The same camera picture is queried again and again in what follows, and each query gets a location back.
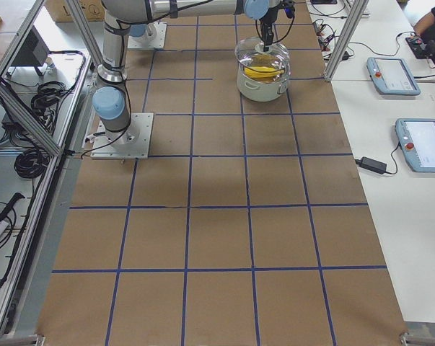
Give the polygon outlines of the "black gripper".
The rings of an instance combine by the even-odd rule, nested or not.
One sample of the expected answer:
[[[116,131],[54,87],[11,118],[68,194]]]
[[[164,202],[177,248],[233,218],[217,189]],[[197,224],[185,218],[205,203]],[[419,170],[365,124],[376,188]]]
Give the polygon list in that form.
[[[269,48],[273,44],[273,23],[274,21],[271,17],[260,19],[260,30],[263,36],[263,51],[269,51]]]

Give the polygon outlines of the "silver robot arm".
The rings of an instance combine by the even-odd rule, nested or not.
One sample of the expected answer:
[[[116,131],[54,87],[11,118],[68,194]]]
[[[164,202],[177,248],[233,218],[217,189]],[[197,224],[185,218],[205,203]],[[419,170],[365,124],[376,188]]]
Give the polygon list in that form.
[[[216,15],[245,15],[262,24],[262,41],[272,45],[272,26],[280,1],[103,1],[105,10],[102,63],[97,67],[97,91],[92,105],[105,127],[108,143],[135,141],[139,131],[133,124],[126,87],[126,56],[129,43],[138,49],[155,49],[164,35],[164,18]]]
[[[134,40],[151,41],[157,36],[157,29],[155,28],[154,23],[132,25],[130,36]]]

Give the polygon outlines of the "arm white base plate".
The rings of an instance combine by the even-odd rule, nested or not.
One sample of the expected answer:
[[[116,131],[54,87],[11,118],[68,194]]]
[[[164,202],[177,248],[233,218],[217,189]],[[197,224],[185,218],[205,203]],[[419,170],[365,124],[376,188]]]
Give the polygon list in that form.
[[[166,22],[147,25],[131,25],[128,39],[129,50],[162,50],[167,31]]]
[[[153,121],[153,113],[133,113],[127,131],[115,141],[121,133],[107,132],[100,120],[98,131],[104,134],[95,138],[90,156],[93,159],[147,159]]]

